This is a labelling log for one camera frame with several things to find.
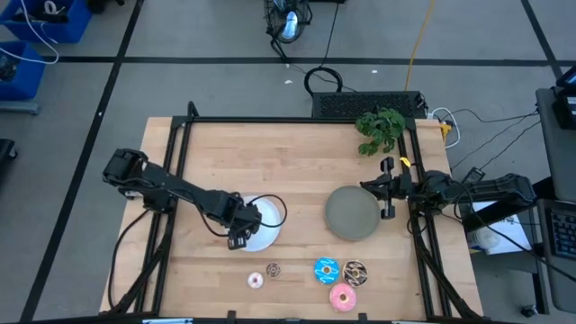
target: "donut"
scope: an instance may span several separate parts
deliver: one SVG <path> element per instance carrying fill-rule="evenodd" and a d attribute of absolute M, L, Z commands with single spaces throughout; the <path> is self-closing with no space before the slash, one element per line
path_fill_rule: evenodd
<path fill-rule="evenodd" d="M 258 289 L 264 284 L 264 277 L 260 273 L 252 273 L 248 276 L 248 286 L 252 289 Z"/>
<path fill-rule="evenodd" d="M 273 262 L 266 267 L 266 274 L 269 278 L 275 279 L 280 276 L 280 266 Z"/>
<path fill-rule="evenodd" d="M 339 283 L 330 290 L 330 303 L 335 311 L 351 311 L 356 306 L 356 292 L 351 286 Z"/>
<path fill-rule="evenodd" d="M 366 265 L 360 261 L 348 261 L 342 268 L 342 279 L 354 288 L 366 284 L 368 280 L 368 270 Z"/>
<path fill-rule="evenodd" d="M 338 262 L 333 258 L 321 257 L 314 266 L 316 280 L 321 284 L 333 284 L 338 279 L 339 273 Z"/>

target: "floor tile line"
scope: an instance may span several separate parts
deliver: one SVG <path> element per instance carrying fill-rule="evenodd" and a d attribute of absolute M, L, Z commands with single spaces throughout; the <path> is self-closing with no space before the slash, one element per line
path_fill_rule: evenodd
<path fill-rule="evenodd" d="M 62 63 L 113 63 L 115 57 L 62 57 Z M 294 64 L 319 64 L 323 58 L 289 58 Z M 243 58 L 183 58 L 183 57 L 124 57 L 126 64 L 284 64 L 274 57 Z M 326 64 L 405 66 L 409 58 L 327 58 Z M 571 66 L 574 61 L 556 61 L 559 66 Z M 416 58 L 414 65 L 432 67 L 549 67 L 547 59 L 469 59 L 469 58 Z"/>
<path fill-rule="evenodd" d="M 80 184 L 82 183 L 82 178 L 84 177 L 92 149 L 94 148 L 98 131 L 102 125 L 102 120 L 104 118 L 106 108 L 110 102 L 110 98 L 112 96 L 113 89 L 116 84 L 120 68 L 122 66 L 122 59 L 125 57 L 128 46 L 130 45 L 130 39 L 134 33 L 134 28 L 140 16 L 143 3 L 144 0 L 138 0 L 134 6 L 134 9 L 132 10 L 128 26 L 126 27 L 126 31 L 122 37 L 121 45 L 118 49 L 118 54 L 114 58 L 112 70 L 108 76 L 108 80 L 104 87 L 100 102 L 98 103 L 98 107 L 94 113 L 94 118 L 92 119 L 92 124 L 90 125 L 90 129 L 86 136 L 85 144 L 82 147 L 76 169 L 74 170 L 72 180 L 70 181 L 70 186 L 67 190 L 64 202 L 62 203 L 62 207 L 58 214 L 58 219 L 54 226 L 54 230 L 52 231 L 48 246 L 46 247 L 42 261 L 40 262 L 40 267 L 32 284 L 30 293 L 28 294 L 26 303 L 24 304 L 20 322 L 32 321 L 34 318 L 34 313 L 38 308 L 38 304 L 42 296 L 42 291 L 44 290 L 46 282 L 50 276 L 50 269 L 54 264 L 54 259 L 58 253 L 60 242 L 64 236 L 64 232 L 68 224 L 68 219 L 70 218 L 70 213 L 72 212 L 72 208 L 74 206 L 74 201 L 77 197 Z"/>
<path fill-rule="evenodd" d="M 544 54 L 546 55 L 546 59 L 548 59 L 548 62 L 550 63 L 550 66 L 552 67 L 552 71 L 554 73 L 554 76 L 556 78 L 561 77 L 563 73 L 560 70 L 560 66 L 558 65 L 558 62 L 556 61 L 556 56 L 552 52 L 552 48 L 550 47 L 550 43 L 548 43 L 548 40 L 546 39 L 544 31 L 542 30 L 542 26 L 540 26 L 540 22 L 538 22 L 538 19 L 536 18 L 536 14 L 534 13 L 534 9 L 532 8 L 532 5 L 530 4 L 530 2 L 528 0 L 520 0 L 520 1 L 522 3 L 522 6 L 524 7 L 524 11 L 526 12 L 526 15 L 528 16 L 528 20 L 530 21 L 530 24 L 532 25 L 532 29 L 534 30 L 534 33 L 536 34 L 536 37 L 538 38 L 538 42 L 540 43 L 540 47 L 542 47 L 542 50 L 544 51 Z"/>

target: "chocolate donut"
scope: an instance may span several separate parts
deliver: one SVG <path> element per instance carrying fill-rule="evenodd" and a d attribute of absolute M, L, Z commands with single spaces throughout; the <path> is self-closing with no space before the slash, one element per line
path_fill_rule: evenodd
<path fill-rule="evenodd" d="M 345 283 L 357 288 L 368 280 L 368 270 L 360 261 L 348 261 L 344 264 L 342 278 Z"/>
<path fill-rule="evenodd" d="M 276 262 L 269 264 L 266 267 L 266 274 L 272 279 L 277 278 L 280 276 L 280 266 Z"/>

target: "pink donut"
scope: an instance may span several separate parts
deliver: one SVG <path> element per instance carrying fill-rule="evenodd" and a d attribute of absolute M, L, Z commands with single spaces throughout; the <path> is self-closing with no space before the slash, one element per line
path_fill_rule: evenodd
<path fill-rule="evenodd" d="M 356 306 L 356 292 L 351 286 L 339 283 L 330 290 L 330 303 L 336 311 L 351 311 Z"/>

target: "black keyboard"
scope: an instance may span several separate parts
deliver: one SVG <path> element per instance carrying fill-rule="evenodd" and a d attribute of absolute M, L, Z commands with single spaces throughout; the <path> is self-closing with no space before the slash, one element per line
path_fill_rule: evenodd
<path fill-rule="evenodd" d="M 418 91 L 314 93 L 312 116 L 355 119 L 376 106 L 392 108 L 405 118 L 426 118 L 428 108 Z"/>
<path fill-rule="evenodd" d="M 576 258 L 576 217 L 553 212 L 552 233 L 554 254 Z"/>

